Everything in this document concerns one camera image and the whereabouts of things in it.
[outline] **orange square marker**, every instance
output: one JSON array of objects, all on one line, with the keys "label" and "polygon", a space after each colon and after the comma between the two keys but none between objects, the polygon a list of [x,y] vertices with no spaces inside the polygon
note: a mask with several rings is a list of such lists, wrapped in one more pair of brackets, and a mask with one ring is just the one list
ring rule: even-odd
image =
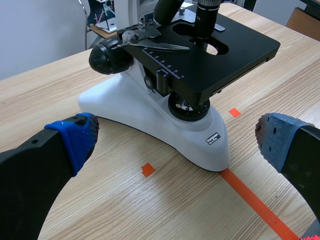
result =
[{"label": "orange square marker", "polygon": [[234,116],[235,118],[236,117],[239,117],[241,115],[241,112],[239,112],[236,108],[232,108],[229,113]]},{"label": "orange square marker", "polygon": [[146,165],[142,166],[142,174],[147,178],[151,174],[153,174],[156,170],[151,166],[150,163],[147,163]]}]

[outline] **blue gripper pad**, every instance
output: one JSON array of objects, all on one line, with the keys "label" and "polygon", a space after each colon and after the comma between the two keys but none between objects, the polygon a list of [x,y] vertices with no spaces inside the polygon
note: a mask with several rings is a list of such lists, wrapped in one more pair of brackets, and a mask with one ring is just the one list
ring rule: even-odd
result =
[{"label": "blue gripper pad", "polygon": [[60,132],[64,146],[73,168],[73,176],[84,166],[87,155],[92,151],[98,140],[98,118],[91,113],[78,113],[76,116],[86,116],[84,125],[77,125],[72,121],[55,121],[44,126]]},{"label": "blue gripper pad", "polygon": [[281,172],[295,134],[302,126],[313,126],[281,113],[267,113],[255,125],[260,152],[279,173]]}]

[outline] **white microscope base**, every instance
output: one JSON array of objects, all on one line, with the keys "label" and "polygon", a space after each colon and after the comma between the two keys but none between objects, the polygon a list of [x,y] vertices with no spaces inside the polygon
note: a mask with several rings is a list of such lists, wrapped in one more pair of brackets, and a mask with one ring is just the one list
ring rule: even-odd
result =
[{"label": "white microscope base", "polygon": [[225,170],[230,162],[229,142],[218,111],[211,106],[203,119],[182,121],[170,113],[168,97],[147,93],[129,76],[118,74],[83,92],[78,102],[82,111],[145,132],[203,169]]}]

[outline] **microscope label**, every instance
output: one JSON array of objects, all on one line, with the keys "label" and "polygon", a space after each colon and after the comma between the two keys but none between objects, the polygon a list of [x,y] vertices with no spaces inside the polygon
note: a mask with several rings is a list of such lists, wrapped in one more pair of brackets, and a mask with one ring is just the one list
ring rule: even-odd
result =
[{"label": "microscope label", "polygon": [[211,145],[211,144],[213,144],[215,141],[217,141],[219,138],[221,138],[221,136],[219,135],[219,133],[215,133],[215,134],[213,134],[211,137],[209,137],[207,140],[206,140],[206,142],[209,144],[209,145]]}]

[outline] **fine focus knob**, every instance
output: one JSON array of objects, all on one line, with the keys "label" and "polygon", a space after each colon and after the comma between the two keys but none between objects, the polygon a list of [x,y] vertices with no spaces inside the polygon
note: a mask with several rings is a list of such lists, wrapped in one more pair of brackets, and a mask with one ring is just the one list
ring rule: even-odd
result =
[{"label": "fine focus knob", "polygon": [[118,47],[117,36],[109,37],[96,45],[90,54],[90,67],[101,74],[118,74],[129,69],[133,57],[122,47]]}]

